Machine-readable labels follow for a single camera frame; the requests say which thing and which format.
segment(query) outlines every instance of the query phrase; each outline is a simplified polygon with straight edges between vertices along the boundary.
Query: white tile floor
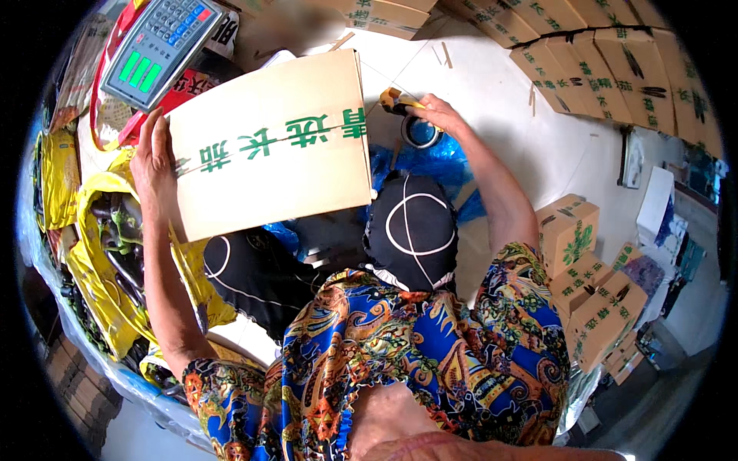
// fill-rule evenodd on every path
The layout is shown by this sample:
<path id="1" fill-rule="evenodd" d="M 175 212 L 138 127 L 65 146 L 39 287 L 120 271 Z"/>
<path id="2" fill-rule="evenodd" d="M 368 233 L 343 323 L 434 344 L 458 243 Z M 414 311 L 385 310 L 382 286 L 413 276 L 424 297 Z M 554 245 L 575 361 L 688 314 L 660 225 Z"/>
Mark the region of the white tile floor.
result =
<path id="1" fill-rule="evenodd" d="M 584 195 L 600 206 L 595 253 L 611 263 L 622 244 L 636 236 L 635 219 L 651 166 L 660 166 L 663 160 L 678 161 L 680 142 L 642 130 L 647 149 L 641 188 L 617 186 L 622 143 L 612 125 L 557 114 L 540 94 L 534 116 L 528 105 L 531 82 L 509 59 L 508 50 L 467 23 L 437 12 L 434 17 L 435 22 L 418 34 L 428 39 L 404 41 L 353 30 L 355 36 L 342 45 L 359 51 L 370 143 L 392 148 L 399 137 L 401 117 L 387 114 L 377 103 L 387 87 L 395 86 L 416 98 L 435 93 L 449 101 L 496 151 L 535 209 L 567 193 Z M 452 69 L 441 64 L 442 41 Z M 313 48 L 306 54 L 326 52 L 330 47 Z M 472 190 L 473 185 L 465 187 L 460 198 Z M 459 237 L 458 293 L 471 298 L 492 259 L 485 219 L 462 226 Z M 278 353 L 264 331 L 241 316 L 231 325 L 213 328 L 213 334 L 238 344 L 264 364 Z"/>

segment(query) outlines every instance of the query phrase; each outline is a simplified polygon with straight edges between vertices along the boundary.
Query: white plastic sheet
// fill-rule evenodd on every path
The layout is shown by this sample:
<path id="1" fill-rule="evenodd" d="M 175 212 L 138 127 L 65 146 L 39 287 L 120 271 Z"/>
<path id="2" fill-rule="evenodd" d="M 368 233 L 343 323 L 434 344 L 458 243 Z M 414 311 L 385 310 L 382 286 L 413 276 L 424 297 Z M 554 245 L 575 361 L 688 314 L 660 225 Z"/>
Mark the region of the white plastic sheet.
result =
<path id="1" fill-rule="evenodd" d="M 30 138 L 21 160 L 18 190 L 15 203 L 15 234 L 21 257 L 26 266 L 33 266 L 44 278 L 56 298 L 61 326 L 67 338 L 77 347 L 87 363 L 99 374 L 107 377 L 119 394 L 142 407 L 162 427 L 178 434 L 190 442 L 213 452 L 209 438 L 200 427 L 200 422 L 188 406 L 162 394 L 158 387 L 131 371 L 125 365 L 112 361 L 95 346 L 87 342 L 72 306 L 61 296 L 62 278 L 41 243 L 41 233 L 35 222 L 33 209 L 33 142 L 41 130 L 38 115 L 30 129 Z"/>
<path id="2" fill-rule="evenodd" d="M 603 364 L 598 364 L 592 371 L 585 373 L 579 368 L 576 362 L 572 362 L 568 376 L 569 387 L 566 392 L 566 406 L 562 410 L 561 418 L 559 419 L 559 428 L 556 430 L 556 437 L 565 434 L 569 429 L 574 427 L 576 420 L 579 419 L 582 411 L 584 411 L 590 395 L 597 389 L 603 372 Z"/>

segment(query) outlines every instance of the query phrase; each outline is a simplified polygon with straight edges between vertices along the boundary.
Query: woman's hand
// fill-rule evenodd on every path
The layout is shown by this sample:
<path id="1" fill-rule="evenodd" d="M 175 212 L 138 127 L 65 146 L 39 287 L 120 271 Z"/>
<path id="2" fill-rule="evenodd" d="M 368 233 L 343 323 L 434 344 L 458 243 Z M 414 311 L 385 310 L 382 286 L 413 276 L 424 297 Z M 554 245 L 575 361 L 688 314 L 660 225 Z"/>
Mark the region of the woman's hand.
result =
<path id="1" fill-rule="evenodd" d="M 469 129 L 469 125 L 464 122 L 461 115 L 449 103 L 433 93 L 423 96 L 420 104 L 424 105 L 425 109 L 407 106 L 407 113 L 427 120 L 455 138 L 458 138 L 465 130 Z"/>
<path id="2" fill-rule="evenodd" d="M 158 108 L 142 125 L 138 149 L 131 159 L 144 222 L 168 225 L 176 211 L 177 180 L 171 146 L 169 124 Z"/>

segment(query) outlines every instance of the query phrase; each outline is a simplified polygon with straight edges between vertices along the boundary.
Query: stack of cardboard boxes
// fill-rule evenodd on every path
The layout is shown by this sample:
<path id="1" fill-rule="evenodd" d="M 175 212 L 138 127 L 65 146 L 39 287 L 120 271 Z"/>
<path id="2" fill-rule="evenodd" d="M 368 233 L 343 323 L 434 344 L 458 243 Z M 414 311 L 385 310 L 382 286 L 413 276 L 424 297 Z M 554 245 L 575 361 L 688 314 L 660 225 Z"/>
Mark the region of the stack of cardboard boxes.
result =
<path id="1" fill-rule="evenodd" d="M 669 31 L 588 30 L 541 38 L 510 58 L 557 112 L 640 125 L 723 157 L 702 80 Z"/>
<path id="2" fill-rule="evenodd" d="M 588 27 L 668 28 L 649 0 L 442 0 L 505 48 Z"/>
<path id="3" fill-rule="evenodd" d="M 410 40 L 437 0 L 307 0 L 339 10 L 346 26 Z"/>
<path id="4" fill-rule="evenodd" d="M 705 87 L 689 54 L 649 0 L 441 4 L 505 48 L 526 44 L 510 57 L 553 110 L 663 131 L 723 157 Z"/>
<path id="5" fill-rule="evenodd" d="M 628 366 L 632 371 L 640 360 L 629 342 L 648 296 L 619 269 L 640 252 L 627 243 L 613 266 L 598 259 L 590 250 L 599 208 L 578 195 L 560 198 L 536 217 L 544 267 L 552 279 L 551 302 L 564 328 L 569 359 L 585 372 L 600 362 L 607 368 L 610 361 L 608 371 L 622 382 Z"/>

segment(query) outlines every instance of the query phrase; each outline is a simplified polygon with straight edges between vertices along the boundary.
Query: blue plastic bag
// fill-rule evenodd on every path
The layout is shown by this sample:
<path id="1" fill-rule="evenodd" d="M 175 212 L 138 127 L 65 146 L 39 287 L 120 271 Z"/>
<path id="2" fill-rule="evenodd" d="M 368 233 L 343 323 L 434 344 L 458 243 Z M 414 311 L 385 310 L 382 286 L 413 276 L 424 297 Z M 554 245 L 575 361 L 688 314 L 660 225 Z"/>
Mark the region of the blue plastic bag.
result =
<path id="1" fill-rule="evenodd" d="M 459 207 L 456 224 L 460 226 L 463 223 L 468 223 L 480 216 L 486 215 L 487 211 L 484 209 L 484 205 L 482 205 L 482 196 L 479 193 L 479 189 L 474 189 L 474 192 L 472 192 L 469 198 Z"/>
<path id="2" fill-rule="evenodd" d="M 285 222 L 288 221 L 264 224 L 262 227 L 270 231 L 282 243 L 282 246 L 284 246 L 287 252 L 297 257 L 298 253 L 300 253 L 300 239 L 297 238 L 297 233 L 294 230 L 284 225 Z"/>
<path id="3" fill-rule="evenodd" d="M 369 165 L 372 188 L 379 191 L 390 173 L 394 152 L 379 145 L 369 145 Z M 441 135 L 438 144 L 427 149 L 415 149 L 403 145 L 395 162 L 395 170 L 405 170 L 419 176 L 430 176 L 444 189 L 449 201 L 454 201 L 464 184 L 474 178 L 466 161 L 466 155 L 456 139 Z M 359 212 L 359 219 L 366 222 L 368 208 Z"/>

